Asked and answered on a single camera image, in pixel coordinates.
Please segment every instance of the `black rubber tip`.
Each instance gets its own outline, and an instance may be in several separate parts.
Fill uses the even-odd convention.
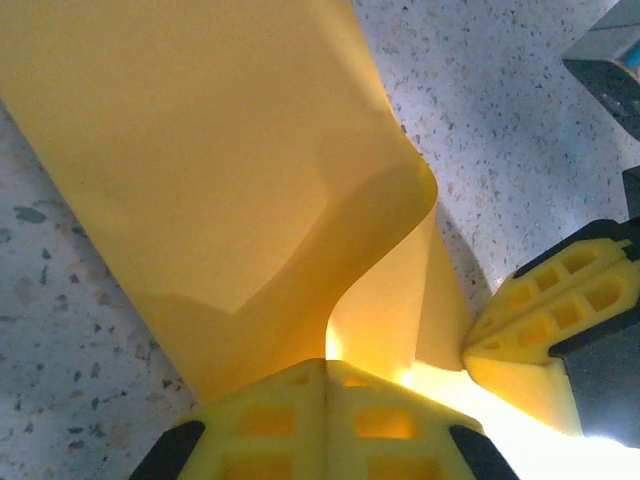
[[[129,480],[176,480],[204,430],[204,423],[192,420],[164,432]]]
[[[640,167],[629,168],[622,172],[624,196],[627,199],[629,218],[640,217]]]
[[[462,425],[450,427],[449,433],[476,480],[519,480],[489,438]]]
[[[640,448],[640,302],[549,355],[564,363],[584,434]]]

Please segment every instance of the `gray object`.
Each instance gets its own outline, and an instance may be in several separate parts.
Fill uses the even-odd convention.
[[[622,182],[629,218],[640,218],[640,166],[623,171]]]
[[[622,0],[562,56],[567,69],[640,140],[640,0]]]
[[[514,277],[576,242],[599,238],[630,242],[623,248],[624,254],[631,262],[640,260],[640,226],[633,220],[618,223],[603,219],[551,247],[517,270]],[[626,280],[633,285],[633,279],[618,279],[621,283]],[[640,448],[640,298],[636,297],[631,308],[551,346],[549,356],[564,364],[585,436]]]

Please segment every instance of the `yellow paper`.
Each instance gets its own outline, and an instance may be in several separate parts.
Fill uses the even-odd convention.
[[[367,348],[382,339],[408,368],[437,188],[349,2],[6,1],[0,72],[3,102],[200,400],[323,356],[359,279],[340,322],[362,331],[362,312],[387,312]],[[380,268],[408,271],[407,290],[371,295],[389,279],[363,275],[398,244],[414,263]],[[348,360],[378,373],[369,354]]]
[[[429,244],[422,302],[415,359],[445,370],[462,370],[462,342],[472,317],[437,227]]]

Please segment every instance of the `granite countertop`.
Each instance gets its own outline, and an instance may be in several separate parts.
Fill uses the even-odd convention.
[[[356,0],[474,312],[590,220],[637,143],[562,67],[613,4]],[[126,478],[195,400],[0,112],[0,479]]]

